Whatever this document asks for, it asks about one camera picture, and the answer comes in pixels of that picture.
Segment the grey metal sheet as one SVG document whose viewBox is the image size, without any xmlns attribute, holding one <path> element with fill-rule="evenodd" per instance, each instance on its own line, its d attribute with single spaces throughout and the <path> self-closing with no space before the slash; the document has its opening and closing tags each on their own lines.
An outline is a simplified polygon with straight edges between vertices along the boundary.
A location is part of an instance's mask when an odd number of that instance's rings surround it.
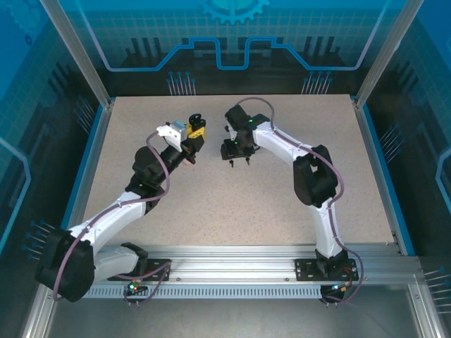
<svg viewBox="0 0 451 338">
<path fill-rule="evenodd" d="M 153 300 L 128 308 L 85 299 L 56 307 L 46 338 L 421 338 L 408 300 Z"/>
</svg>

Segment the aluminium mounting rail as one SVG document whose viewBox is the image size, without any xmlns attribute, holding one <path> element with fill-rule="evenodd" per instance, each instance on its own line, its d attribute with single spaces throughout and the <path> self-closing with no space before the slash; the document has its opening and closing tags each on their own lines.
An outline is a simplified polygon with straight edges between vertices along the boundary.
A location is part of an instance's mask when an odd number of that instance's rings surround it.
<svg viewBox="0 0 451 338">
<path fill-rule="evenodd" d="M 419 258 L 403 256 L 398 245 L 351 244 L 363 261 L 364 286 L 423 284 Z M 171 284 L 295 284 L 295 260 L 314 258 L 312 245 L 169 246 L 148 245 L 150 258 L 172 261 Z"/>
</svg>

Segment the aluminium frame post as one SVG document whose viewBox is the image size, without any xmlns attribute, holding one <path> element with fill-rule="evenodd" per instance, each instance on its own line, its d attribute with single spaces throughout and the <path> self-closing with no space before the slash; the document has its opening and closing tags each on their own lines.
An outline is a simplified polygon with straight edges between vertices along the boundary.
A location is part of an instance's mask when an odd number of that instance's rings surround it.
<svg viewBox="0 0 451 338">
<path fill-rule="evenodd" d="M 424 0 L 406 0 L 404 7 L 400 11 L 391 31 L 388 33 L 381 50 L 370 67 L 362 85 L 355 97 L 355 107 L 363 109 L 364 104 L 370 97 L 372 91 L 375 89 L 380 80 L 384 70 L 388 66 L 391 58 L 399 48 L 399 45 L 408 31 L 410 25 L 415 19 L 419 9 Z"/>
<path fill-rule="evenodd" d="M 39 2 L 49 16 L 100 105 L 103 108 L 110 108 L 110 96 L 59 1 L 39 0 Z"/>
</svg>

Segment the aluminium side rail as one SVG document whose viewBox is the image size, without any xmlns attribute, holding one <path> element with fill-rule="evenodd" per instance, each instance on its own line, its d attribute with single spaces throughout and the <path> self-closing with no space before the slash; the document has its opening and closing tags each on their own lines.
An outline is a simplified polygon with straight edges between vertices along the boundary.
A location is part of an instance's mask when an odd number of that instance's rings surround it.
<svg viewBox="0 0 451 338">
<path fill-rule="evenodd" d="M 113 107 L 101 106 L 96 113 L 62 220 L 64 229 L 82 222 Z M 20 337 L 46 338 L 54 304 L 52 290 L 39 285 Z"/>
<path fill-rule="evenodd" d="M 419 257 L 416 255 L 410 239 L 369 110 L 366 106 L 355 106 L 354 109 L 395 242 L 401 255 L 413 258 L 419 266 L 419 270 L 413 273 L 414 281 L 409 282 L 407 286 L 421 336 L 422 338 L 445 338 L 445 329 L 426 285 Z"/>
</svg>

